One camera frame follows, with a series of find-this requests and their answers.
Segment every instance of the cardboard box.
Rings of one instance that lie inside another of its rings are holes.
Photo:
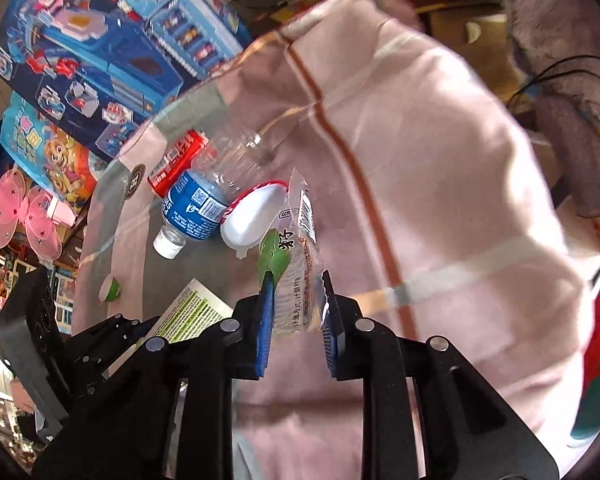
[[[0,76],[111,160],[138,124],[249,41],[237,16],[207,0],[11,0]]]

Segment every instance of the metal screw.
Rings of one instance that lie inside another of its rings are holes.
[[[164,348],[165,341],[161,337],[152,337],[146,342],[146,349],[149,352],[158,352]]]
[[[220,323],[220,328],[223,332],[235,332],[240,328],[240,321],[230,317],[229,319],[225,319],[222,323]]]
[[[368,317],[361,317],[356,321],[356,328],[360,332],[371,332],[376,327],[376,324]]]
[[[429,341],[431,348],[437,350],[438,352],[444,352],[447,348],[449,348],[449,341],[440,336],[435,336],[431,338]]]

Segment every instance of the qr code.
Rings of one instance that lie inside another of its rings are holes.
[[[204,201],[208,198],[209,193],[205,192],[202,188],[198,188],[196,192],[191,195],[191,199],[196,204],[200,205],[204,203]]]

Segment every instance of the toy packaging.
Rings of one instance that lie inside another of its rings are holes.
[[[76,214],[107,166],[16,92],[2,117],[0,143],[40,187],[67,202]]]
[[[11,0],[0,76],[111,160],[138,124],[249,41],[216,0]]]

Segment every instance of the water bottle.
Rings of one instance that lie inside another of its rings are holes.
[[[258,170],[270,160],[260,141],[258,134],[221,136],[200,151],[162,202],[164,225],[154,239],[158,254],[171,260],[188,239],[206,240],[216,232],[228,205],[257,184]]]

